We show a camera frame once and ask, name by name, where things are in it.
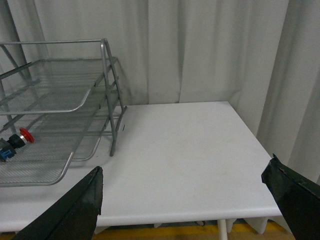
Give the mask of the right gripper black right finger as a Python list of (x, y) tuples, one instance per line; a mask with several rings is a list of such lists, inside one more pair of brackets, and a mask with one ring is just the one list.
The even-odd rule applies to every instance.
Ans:
[(276, 155), (261, 174), (297, 240), (320, 238), (320, 186), (282, 164)]

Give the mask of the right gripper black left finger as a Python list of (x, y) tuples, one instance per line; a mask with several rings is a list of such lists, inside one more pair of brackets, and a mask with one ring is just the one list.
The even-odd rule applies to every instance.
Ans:
[(90, 240), (103, 202), (103, 169), (91, 170), (15, 240)]

